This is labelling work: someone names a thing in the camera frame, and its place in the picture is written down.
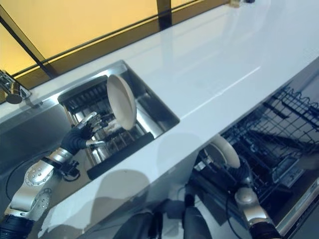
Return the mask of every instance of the kitchen counter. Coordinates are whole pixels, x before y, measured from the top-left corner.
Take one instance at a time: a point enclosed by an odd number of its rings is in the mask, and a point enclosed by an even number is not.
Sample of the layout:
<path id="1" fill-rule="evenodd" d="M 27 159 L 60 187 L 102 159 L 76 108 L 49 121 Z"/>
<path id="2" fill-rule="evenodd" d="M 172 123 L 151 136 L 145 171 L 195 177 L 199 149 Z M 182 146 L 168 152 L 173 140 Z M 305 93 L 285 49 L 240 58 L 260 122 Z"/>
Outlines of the kitchen counter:
<path id="1" fill-rule="evenodd" d="M 42 230 L 76 238 L 202 148 L 319 56 L 319 2 L 215 8 L 32 90 L 37 103 L 124 60 L 180 123 L 53 207 Z M 0 121 L 27 106 L 0 105 Z"/>

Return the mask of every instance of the chrome faucet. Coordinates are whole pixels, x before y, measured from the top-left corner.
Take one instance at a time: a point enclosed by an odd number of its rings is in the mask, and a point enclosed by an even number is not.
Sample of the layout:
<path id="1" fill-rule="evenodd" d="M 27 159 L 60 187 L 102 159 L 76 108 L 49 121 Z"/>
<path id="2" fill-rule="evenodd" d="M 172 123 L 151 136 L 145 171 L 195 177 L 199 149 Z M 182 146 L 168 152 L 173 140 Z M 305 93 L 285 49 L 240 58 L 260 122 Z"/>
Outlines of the chrome faucet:
<path id="1" fill-rule="evenodd" d="M 0 89 L 4 91 L 5 100 L 11 104 L 19 104 L 31 95 L 29 90 L 2 70 L 0 70 Z"/>

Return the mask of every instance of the window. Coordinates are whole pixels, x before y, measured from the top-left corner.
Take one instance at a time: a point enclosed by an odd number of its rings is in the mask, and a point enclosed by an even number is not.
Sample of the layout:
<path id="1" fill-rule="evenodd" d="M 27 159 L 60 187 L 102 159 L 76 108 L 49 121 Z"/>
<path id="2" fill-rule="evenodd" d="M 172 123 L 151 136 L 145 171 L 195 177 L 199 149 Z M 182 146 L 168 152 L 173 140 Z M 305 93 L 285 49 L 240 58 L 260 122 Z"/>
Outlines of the window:
<path id="1" fill-rule="evenodd" d="M 0 0 L 0 67 L 30 89 L 227 2 Z"/>
<path id="2" fill-rule="evenodd" d="M 35 61 L 0 24 L 0 69 L 13 74 L 32 65 Z"/>

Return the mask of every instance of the plate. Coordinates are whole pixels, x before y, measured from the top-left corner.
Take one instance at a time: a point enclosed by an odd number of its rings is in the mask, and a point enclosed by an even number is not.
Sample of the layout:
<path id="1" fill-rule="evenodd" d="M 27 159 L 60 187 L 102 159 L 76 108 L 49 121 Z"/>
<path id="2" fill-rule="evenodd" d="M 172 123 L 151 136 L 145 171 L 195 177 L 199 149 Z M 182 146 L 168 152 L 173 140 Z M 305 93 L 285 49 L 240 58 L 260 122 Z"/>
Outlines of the plate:
<path id="1" fill-rule="evenodd" d="M 136 123 L 136 104 L 128 83 L 120 76 L 110 75 L 107 80 L 107 93 L 116 121 L 126 130 Z"/>
<path id="2" fill-rule="evenodd" d="M 205 148 L 207 155 L 219 164 L 228 165 L 232 168 L 240 167 L 240 160 L 236 150 L 221 135 L 217 134 Z"/>

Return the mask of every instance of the cable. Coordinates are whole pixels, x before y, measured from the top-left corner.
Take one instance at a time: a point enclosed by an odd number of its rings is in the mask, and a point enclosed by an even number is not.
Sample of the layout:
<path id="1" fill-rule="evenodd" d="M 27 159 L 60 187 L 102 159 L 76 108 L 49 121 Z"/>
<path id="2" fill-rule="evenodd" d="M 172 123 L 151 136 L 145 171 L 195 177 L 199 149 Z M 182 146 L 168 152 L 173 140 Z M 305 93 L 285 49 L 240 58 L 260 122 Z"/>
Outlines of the cable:
<path id="1" fill-rule="evenodd" d="M 229 203 L 229 199 L 230 199 L 230 195 L 227 196 L 227 199 L 226 199 L 226 218 L 227 218 L 227 221 L 228 221 L 228 224 L 231 228 L 231 230 L 233 231 L 233 233 L 238 237 L 238 239 L 242 239 L 234 230 L 233 226 L 231 225 L 230 223 L 230 220 L 229 220 L 229 215 L 228 215 L 228 203 Z"/>
<path id="2" fill-rule="evenodd" d="M 52 153 L 52 151 L 51 151 L 51 150 L 48 150 L 48 151 L 45 151 L 45 152 L 38 153 L 38 154 L 36 154 L 32 159 L 37 158 L 37 157 L 39 157 L 40 155 L 45 155 L 45 154 L 47 154 L 47 153 Z M 6 197 L 7 197 L 10 201 L 12 200 L 12 198 L 10 198 L 9 193 L 8 193 L 8 185 L 9 185 L 10 178 L 11 178 L 11 176 L 13 175 L 13 173 L 14 173 L 18 168 L 20 168 L 23 164 L 25 164 L 26 162 L 29 162 L 29 161 L 31 161 L 31 160 L 27 159 L 27 160 L 22 161 L 20 164 L 18 164 L 18 165 L 10 172 L 8 178 L 6 179 L 6 182 L 5 182 L 5 194 L 6 194 Z"/>

